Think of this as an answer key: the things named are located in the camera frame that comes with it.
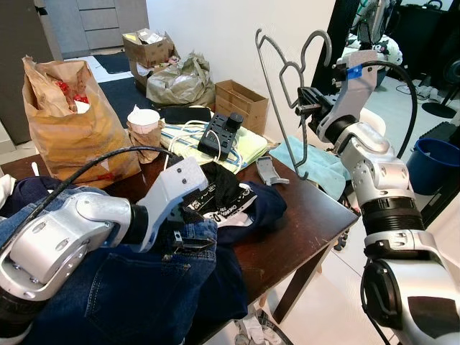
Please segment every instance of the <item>plastic bag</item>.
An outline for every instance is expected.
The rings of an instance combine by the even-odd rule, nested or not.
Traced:
[[[131,146],[115,111],[110,106],[85,61],[34,63],[22,59],[22,88],[30,136],[51,176],[64,180],[104,153]],[[57,85],[66,83],[69,92]],[[72,92],[85,94],[89,109],[77,114],[69,102]],[[136,152],[109,158],[82,174],[76,183],[104,188],[140,171]]]
[[[209,63],[201,54],[192,52],[177,65],[154,73],[147,80],[147,98],[152,102],[173,104],[213,103],[214,87],[209,73]]]

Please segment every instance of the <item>light blue towel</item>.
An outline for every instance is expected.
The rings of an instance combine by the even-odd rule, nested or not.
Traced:
[[[288,140],[293,150],[295,161],[298,162],[303,156],[303,143],[292,136],[289,136]],[[294,170],[285,142],[276,149],[271,150],[270,154],[291,170]],[[319,184],[334,200],[340,198],[345,189],[345,182],[350,180],[350,174],[342,165],[340,158],[310,145],[308,145],[307,162],[299,167],[301,175],[304,175],[306,171],[308,171],[308,179]]]

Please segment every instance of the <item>dark floor mat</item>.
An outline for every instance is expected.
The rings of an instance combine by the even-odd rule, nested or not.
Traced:
[[[140,109],[152,109],[152,102],[136,88],[134,78],[106,81],[99,86],[124,128],[127,128],[128,115],[135,105]]]
[[[108,55],[93,55],[96,60],[104,67],[107,73],[129,72],[129,60],[124,52]]]

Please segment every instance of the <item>black power strip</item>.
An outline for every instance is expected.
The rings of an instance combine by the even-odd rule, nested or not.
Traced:
[[[221,156],[219,160],[225,160],[229,156],[236,131],[242,123],[243,116],[237,113],[231,113],[230,117],[214,114],[198,143],[198,150],[212,157],[218,157],[220,145]]]

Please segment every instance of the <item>blue tape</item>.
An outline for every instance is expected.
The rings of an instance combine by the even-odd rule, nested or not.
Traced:
[[[362,65],[354,66],[346,71],[348,79],[355,79],[362,77]]]

